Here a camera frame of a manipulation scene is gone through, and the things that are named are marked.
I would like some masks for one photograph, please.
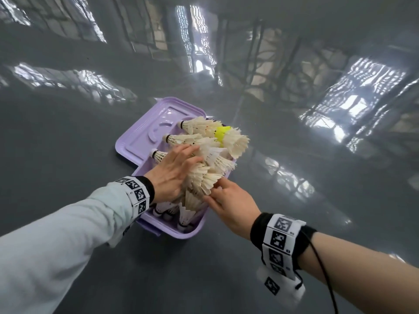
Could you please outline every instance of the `black cord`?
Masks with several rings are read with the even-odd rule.
[[[332,303],[333,303],[333,308],[335,310],[335,314],[338,314],[339,313],[338,305],[336,304],[335,295],[333,294],[332,285],[330,283],[329,276],[326,272],[326,268],[324,267],[324,264],[323,264],[322,260],[320,259],[320,256],[318,255],[316,248],[314,248],[314,245],[312,244],[310,238],[304,232],[301,231],[301,233],[307,238],[308,243],[310,244],[310,246],[312,247],[312,249],[314,251],[314,254],[316,255],[316,258],[318,260],[318,263],[320,264],[321,270],[323,271],[323,275],[324,275],[324,278],[326,280],[327,288],[329,289],[330,297],[332,298]]]

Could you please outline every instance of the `person's right hand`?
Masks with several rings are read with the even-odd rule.
[[[250,230],[261,212],[248,192],[222,177],[204,200],[231,231],[250,240]]]

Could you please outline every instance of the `purple plastic box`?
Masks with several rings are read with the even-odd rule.
[[[134,123],[115,143],[115,149],[124,158],[138,165],[133,176],[144,175],[153,168],[154,160],[149,157],[153,148],[167,151],[168,144],[162,141],[165,134],[182,134],[177,122],[190,120],[199,116],[206,117],[205,112],[193,105],[174,97],[160,99],[150,110]],[[146,230],[160,236],[165,232],[172,237],[188,239],[195,236],[205,223],[205,212],[201,220],[195,222],[191,232],[183,233],[177,230],[178,217],[171,222],[153,216],[146,211],[137,222]]]

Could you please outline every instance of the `shiny reflective surface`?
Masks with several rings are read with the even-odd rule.
[[[417,5],[0,0],[2,234],[130,174],[115,141],[175,96],[249,135],[231,179],[262,210],[419,266]],[[57,313],[286,312],[259,264],[213,214],[186,242],[134,228]],[[303,278],[296,312],[331,311]]]

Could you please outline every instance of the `light blue sleeve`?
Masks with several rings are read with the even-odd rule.
[[[128,195],[110,183],[0,237],[0,313],[52,313],[93,250],[131,219]]]

